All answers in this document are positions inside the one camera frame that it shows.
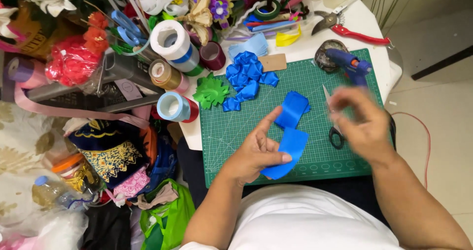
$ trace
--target white shirt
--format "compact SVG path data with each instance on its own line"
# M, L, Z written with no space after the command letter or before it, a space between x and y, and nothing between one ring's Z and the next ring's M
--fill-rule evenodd
M261 188L242 200L229 250L400 250L386 225L331 193L301 185ZM190 242L181 250L217 250Z

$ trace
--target red wire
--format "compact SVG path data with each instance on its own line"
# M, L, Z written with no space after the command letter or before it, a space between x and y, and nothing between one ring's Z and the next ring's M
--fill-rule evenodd
M427 126L425 126L425 124L421 120L419 120L416 116L414 116L412 114L405 113L405 112L394 112L391 115L396 115L396 114L405 114L405 115L411 116L412 118L418 120L424 126L425 132L427 132L428 149L427 149L427 158L425 160L425 169L424 169L424 186L425 186L425 189L427 190L427 168L429 167L429 157L430 157L430 132L429 132L429 129L427 129Z

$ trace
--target plastic water bottle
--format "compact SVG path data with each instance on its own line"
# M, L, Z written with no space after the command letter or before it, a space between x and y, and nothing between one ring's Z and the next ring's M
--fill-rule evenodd
M50 180L46 176L39 176L34 184L41 188L44 198L54 201L56 205L74 211L84 210L82 201L75 201L74 195L68 191L67 186L62 182Z

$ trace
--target pink patterned fabric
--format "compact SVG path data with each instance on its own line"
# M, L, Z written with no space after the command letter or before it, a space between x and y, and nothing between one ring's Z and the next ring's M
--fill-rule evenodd
M150 182L150 177L146 175L146 166L140 168L135 174L129 177L126 181L114 188L114 196L124 194L126 197L134 197L140 192L143 187Z

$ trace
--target white table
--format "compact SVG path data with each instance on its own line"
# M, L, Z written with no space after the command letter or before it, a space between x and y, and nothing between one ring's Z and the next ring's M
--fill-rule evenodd
M331 9L324 7L322 1L304 1L305 5L309 5L311 11L322 10L331 12ZM344 12L345 23L344 26L350 29L353 32L362 33L372 37L382 38L381 30L377 24L375 16L370 12L370 10L360 1L355 1L350 5ZM373 46L371 44L363 43L350 38L345 38L337 35L330 29L326 29L322 32L317 33L314 36L311 36L312 29L314 25L322 20L322 17L314 17L311 20L311 23L302 27L302 35L298 38L296 42L287 47L276 47L276 40L268 39L268 55L285 53L286 61L293 62L303 59L313 59L316 53L316 50L322 45L322 43L329 39L337 39L342 41L349 51L368 48L370 51L371 61L373 63L373 69L375 70L376 80L378 82L379 91L383 99L383 103L386 102L387 95L393 88L394 84L397 82L400 73L391 73L389 66L389 59L387 56L386 47L383 46ZM288 34L295 34L297 31L288 32ZM231 44L241 43L243 41L223 41L222 49L227 55L227 64L219 71L214 72L214 75L224 74L226 68L232 62L228 59L228 47ZM195 93L197 86L197 79L200 77L207 76L208 72L200 74L197 77L190 77L191 85L187 92L184 94L189 99L192 99L192 95ZM179 123L186 138L189 148L192 150L202 150L202 139L201 139L201 123L199 118L197 120L184 124Z

